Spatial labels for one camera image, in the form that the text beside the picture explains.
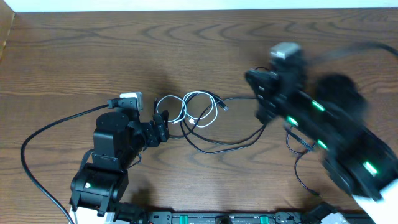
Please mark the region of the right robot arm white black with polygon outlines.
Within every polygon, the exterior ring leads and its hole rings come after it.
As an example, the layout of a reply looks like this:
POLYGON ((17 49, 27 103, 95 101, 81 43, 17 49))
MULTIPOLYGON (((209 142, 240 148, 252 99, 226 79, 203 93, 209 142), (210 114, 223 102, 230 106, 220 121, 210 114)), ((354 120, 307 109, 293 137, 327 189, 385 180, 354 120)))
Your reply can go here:
POLYGON ((307 151, 325 152, 330 179, 374 223, 397 222, 397 156, 364 124, 367 102, 346 75, 317 80, 312 95, 301 52, 273 58, 270 70, 251 69, 245 79, 259 102, 257 118, 268 125, 284 119, 287 133, 307 151))

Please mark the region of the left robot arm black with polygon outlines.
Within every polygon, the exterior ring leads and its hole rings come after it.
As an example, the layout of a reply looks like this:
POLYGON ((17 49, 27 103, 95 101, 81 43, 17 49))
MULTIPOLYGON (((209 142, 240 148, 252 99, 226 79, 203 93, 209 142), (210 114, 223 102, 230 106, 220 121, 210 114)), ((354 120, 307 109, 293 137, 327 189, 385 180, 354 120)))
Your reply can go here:
POLYGON ((109 112, 96 120, 93 149, 85 154, 71 182, 71 213, 90 209, 99 218, 113 213, 113 221, 145 223, 147 215, 137 205, 121 202, 129 183, 128 170, 136 157, 148 147, 157 147, 169 139, 169 113, 155 113, 142 123, 136 97, 107 101, 109 112))

